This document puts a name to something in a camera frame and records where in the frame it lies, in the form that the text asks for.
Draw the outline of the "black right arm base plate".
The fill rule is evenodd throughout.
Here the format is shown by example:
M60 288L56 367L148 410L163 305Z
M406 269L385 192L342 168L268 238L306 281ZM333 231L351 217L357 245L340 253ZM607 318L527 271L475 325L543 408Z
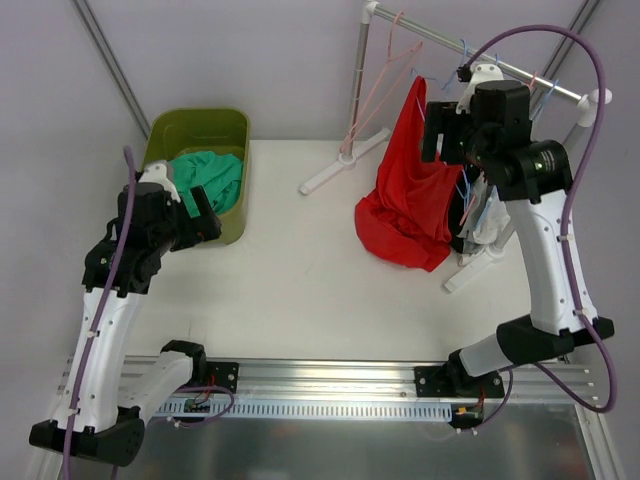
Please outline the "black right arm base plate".
M419 398L480 398L501 399L505 390L497 371L479 377L469 376L463 369L449 363L419 365L413 369L416 395Z

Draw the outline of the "green tank top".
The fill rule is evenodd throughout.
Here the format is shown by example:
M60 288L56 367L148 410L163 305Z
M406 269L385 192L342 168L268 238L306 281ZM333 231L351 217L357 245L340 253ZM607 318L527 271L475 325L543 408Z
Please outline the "green tank top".
M243 162L232 154L212 151L187 153L171 160L173 183L185 202L189 215L199 216L191 189L202 186L216 214L224 214L238 201Z

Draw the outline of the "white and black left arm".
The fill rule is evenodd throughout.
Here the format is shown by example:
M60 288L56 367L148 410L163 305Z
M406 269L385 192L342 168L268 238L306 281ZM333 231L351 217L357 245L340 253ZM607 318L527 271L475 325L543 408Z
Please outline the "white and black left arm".
M61 403L32 426L33 447L125 467L146 427L177 390L207 382L204 346L171 340L133 385L120 387L127 343L162 257L221 234L203 187L192 188L198 216L158 181L137 180L118 196L118 215L85 257L83 322Z

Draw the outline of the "red tank top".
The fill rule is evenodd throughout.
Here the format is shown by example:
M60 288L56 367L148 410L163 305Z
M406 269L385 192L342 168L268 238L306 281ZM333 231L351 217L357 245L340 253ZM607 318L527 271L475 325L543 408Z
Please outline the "red tank top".
M421 161L428 85L415 78L397 118L374 189L355 206L366 251L400 266L434 271L450 255L448 213L460 166Z

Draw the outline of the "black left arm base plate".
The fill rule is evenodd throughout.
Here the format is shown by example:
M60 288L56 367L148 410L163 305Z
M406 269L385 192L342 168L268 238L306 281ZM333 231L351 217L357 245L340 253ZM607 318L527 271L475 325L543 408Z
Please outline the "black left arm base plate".
M226 360L208 360L204 373L204 385L222 387L233 394L237 392L240 364Z

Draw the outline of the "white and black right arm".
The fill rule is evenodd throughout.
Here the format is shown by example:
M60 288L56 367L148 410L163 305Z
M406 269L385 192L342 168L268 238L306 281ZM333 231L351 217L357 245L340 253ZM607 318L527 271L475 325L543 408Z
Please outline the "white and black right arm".
M474 164L495 186L520 242L531 301L529 314L451 353L425 381L437 394L473 396L501 369L599 345L615 332L579 270L565 211L574 184L567 152L554 140L532 140L529 97L517 81L493 80L474 86L467 106L426 105L423 160Z

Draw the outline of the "light blue wire hanger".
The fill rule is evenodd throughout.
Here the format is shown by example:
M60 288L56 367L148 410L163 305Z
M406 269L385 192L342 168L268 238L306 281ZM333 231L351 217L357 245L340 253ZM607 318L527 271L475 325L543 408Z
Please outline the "light blue wire hanger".
M442 93L443 99L445 101L449 101L450 100L450 93L452 90L452 85L454 80L457 78L457 69L459 67L462 67L465 64L465 61L467 60L468 56L468 46L467 46L467 42L465 39L460 38L460 42L462 44L463 47L463 51L461 54L461 58L460 58L460 62L458 64L458 66L451 72L451 74L449 75L449 77L446 80L441 80L438 79L437 77L433 77L433 76L426 76L423 75L421 72L419 72L415 67L412 67L410 70L410 79L413 80L417 77L421 77L423 78L428 84L435 84L437 86L437 89Z

